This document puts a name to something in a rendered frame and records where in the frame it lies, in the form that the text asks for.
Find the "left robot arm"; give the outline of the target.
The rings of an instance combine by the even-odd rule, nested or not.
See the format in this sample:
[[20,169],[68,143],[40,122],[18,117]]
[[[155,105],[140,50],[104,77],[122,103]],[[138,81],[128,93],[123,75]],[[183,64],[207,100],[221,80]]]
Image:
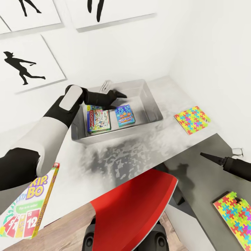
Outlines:
[[111,106],[117,98],[127,98],[118,91],[107,93],[112,84],[111,80],[105,81],[99,93],[68,86],[65,95],[0,158],[0,216],[35,179],[51,171],[80,104],[100,106],[107,111],[117,108]]

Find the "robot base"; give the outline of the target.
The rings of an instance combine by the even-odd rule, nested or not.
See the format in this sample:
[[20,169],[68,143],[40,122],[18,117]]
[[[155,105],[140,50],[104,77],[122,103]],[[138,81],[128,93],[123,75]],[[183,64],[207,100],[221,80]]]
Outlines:
[[[96,219],[85,231],[82,251],[92,251]],[[164,227],[158,221],[146,238],[133,251],[169,251],[168,239]]]

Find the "board game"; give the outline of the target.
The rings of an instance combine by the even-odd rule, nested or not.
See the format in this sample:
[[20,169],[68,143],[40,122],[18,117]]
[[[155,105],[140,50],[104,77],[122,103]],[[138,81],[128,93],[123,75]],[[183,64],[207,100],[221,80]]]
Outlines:
[[87,105],[87,132],[103,132],[111,130],[109,112],[103,111],[102,107]]
[[115,110],[119,127],[134,124],[134,118],[129,105],[117,107]]
[[59,163],[55,163],[47,175],[35,179],[11,204],[0,228],[0,237],[21,239],[36,237],[59,166]]

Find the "jigsaw puzzle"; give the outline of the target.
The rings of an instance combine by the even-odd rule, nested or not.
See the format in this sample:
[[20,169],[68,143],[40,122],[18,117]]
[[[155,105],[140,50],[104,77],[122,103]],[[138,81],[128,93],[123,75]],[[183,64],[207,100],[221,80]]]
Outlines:
[[243,249],[251,251],[251,206],[242,198],[236,203],[235,197],[236,193],[231,191],[213,204]]
[[208,127],[208,124],[203,121],[211,122],[211,119],[198,106],[176,114],[174,117],[188,135]]

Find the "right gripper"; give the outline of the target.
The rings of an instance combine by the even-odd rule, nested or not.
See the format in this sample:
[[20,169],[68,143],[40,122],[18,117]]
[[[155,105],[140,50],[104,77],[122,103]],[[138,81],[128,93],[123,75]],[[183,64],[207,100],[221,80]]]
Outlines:
[[224,165],[223,170],[234,174],[240,178],[251,182],[251,163],[242,161],[240,159],[233,159],[231,157],[221,158],[218,156],[200,153],[203,157],[215,162],[218,165]]

